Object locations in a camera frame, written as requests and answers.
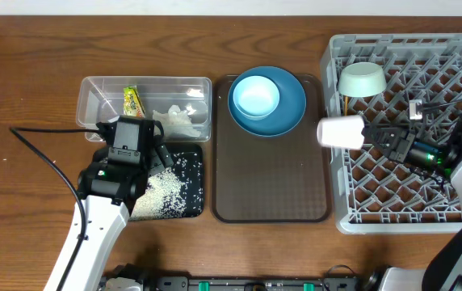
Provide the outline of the mint green bowl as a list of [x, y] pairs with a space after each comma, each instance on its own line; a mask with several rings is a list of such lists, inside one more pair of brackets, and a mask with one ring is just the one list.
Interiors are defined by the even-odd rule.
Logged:
[[345, 67], [338, 80], [338, 92], [353, 98], [378, 95], [386, 87], [383, 68], [371, 62], [358, 62]]

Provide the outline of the white tissue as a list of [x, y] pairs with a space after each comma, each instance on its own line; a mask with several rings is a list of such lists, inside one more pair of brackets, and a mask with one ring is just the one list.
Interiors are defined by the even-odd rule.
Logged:
[[193, 127], [187, 110], [181, 110], [178, 105], [172, 105], [167, 113], [153, 110], [154, 120], [159, 121], [164, 129], [165, 137], [200, 137], [201, 132]]

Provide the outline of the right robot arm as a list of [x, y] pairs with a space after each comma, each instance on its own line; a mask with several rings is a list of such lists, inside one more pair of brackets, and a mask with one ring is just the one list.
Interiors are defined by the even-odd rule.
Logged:
[[[362, 134], [392, 162], [405, 163], [449, 181], [460, 201], [462, 217], [462, 115], [445, 145], [418, 139], [410, 131], [367, 126]], [[462, 290], [462, 228], [424, 270], [388, 268], [380, 290]]]

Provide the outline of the wooden chopstick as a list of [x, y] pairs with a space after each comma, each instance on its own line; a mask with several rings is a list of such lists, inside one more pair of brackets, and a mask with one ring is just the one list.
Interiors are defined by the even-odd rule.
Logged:
[[344, 116], [348, 115], [348, 105], [349, 105], [349, 97], [344, 96]]

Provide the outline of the green snack wrapper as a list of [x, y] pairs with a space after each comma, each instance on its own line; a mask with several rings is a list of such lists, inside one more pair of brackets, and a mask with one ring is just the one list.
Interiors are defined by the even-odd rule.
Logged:
[[145, 109], [141, 103], [137, 88], [128, 86], [123, 89], [124, 92], [124, 114], [126, 116], [135, 116], [145, 118]]

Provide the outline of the light blue bowl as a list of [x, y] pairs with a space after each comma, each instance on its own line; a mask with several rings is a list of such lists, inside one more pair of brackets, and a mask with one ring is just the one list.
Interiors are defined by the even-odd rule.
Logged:
[[262, 120], [278, 107], [280, 93], [273, 81], [263, 76], [249, 76], [234, 87], [235, 108], [249, 120]]

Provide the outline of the white cooked rice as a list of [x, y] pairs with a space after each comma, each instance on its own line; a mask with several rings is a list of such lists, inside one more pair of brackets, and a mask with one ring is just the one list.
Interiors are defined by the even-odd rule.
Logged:
[[203, 163], [197, 153], [172, 154], [174, 165], [149, 178], [130, 221], [197, 217], [204, 210]]

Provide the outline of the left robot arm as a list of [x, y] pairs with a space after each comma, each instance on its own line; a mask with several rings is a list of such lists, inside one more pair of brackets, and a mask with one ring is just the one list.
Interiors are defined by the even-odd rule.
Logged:
[[45, 288], [95, 290], [149, 177], [172, 166], [158, 120], [120, 116], [98, 123], [106, 145], [78, 176], [73, 220]]

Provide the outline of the dark blue plate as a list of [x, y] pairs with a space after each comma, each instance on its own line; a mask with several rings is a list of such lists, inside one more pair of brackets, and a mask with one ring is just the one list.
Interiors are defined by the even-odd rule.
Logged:
[[[263, 76], [269, 78], [279, 89], [278, 107], [262, 120], [249, 120], [235, 108], [232, 101], [234, 87], [243, 78]], [[240, 74], [228, 93], [228, 108], [234, 121], [248, 133], [261, 137], [283, 135], [295, 128], [303, 118], [306, 109], [306, 95], [296, 76], [287, 70], [274, 66], [259, 66]]]

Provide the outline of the pink cup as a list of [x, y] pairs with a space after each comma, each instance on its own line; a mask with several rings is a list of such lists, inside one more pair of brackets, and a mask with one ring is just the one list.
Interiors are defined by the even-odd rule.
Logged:
[[361, 116], [322, 118], [317, 126], [317, 141], [323, 147], [359, 150], [364, 142]]

